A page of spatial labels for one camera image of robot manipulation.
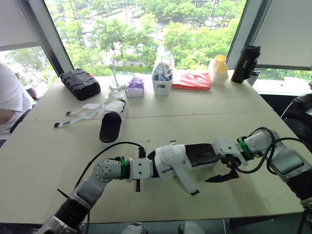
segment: black chair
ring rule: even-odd
[[[14,129],[18,126],[18,124],[20,122],[23,121],[23,119],[26,117],[26,115],[31,111],[31,109],[25,111],[20,117],[19,119],[15,122],[15,124],[12,126],[12,128],[10,129],[10,133],[12,133],[14,131]]]
[[[281,118],[312,153],[312,93],[296,97]]]

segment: tissue box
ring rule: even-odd
[[[134,78],[125,87],[127,98],[144,97],[144,82],[142,79],[134,76]]]

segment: table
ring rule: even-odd
[[[69,194],[87,162],[103,149],[98,140],[100,119],[59,129],[53,128],[54,123],[24,121],[0,149],[0,222],[43,223],[65,200],[56,189]],[[183,144],[211,143],[216,136],[236,139],[260,126],[277,131],[281,137],[294,137],[275,112],[263,111],[128,118],[121,140],[142,144],[149,153],[172,139]],[[312,163],[303,145],[291,141],[285,144]],[[137,148],[117,146],[99,160],[116,156],[137,157]],[[257,163],[252,161],[246,169]],[[140,193],[135,192],[133,182],[114,180],[92,209],[91,222],[213,219],[302,211],[299,199],[265,166],[224,183],[204,182],[227,172],[220,162],[190,172],[200,190],[195,196],[189,195],[175,177],[142,180]]]
[[[141,77],[145,82],[145,97],[128,99],[127,118],[272,111],[248,82],[233,85],[228,79],[225,86],[212,87],[208,92],[172,89],[169,96],[156,97],[150,75]],[[77,100],[58,79],[24,121],[68,120],[73,117],[65,116],[66,112],[77,110],[86,103],[102,102],[110,91],[112,77],[96,79],[101,85],[101,93],[85,101]]]

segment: red bag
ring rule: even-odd
[[[209,72],[187,71],[181,74],[174,74],[174,89],[190,89],[208,91],[211,88]]]

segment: black case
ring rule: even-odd
[[[78,68],[60,75],[63,84],[80,101],[101,92],[101,87],[89,73]]]

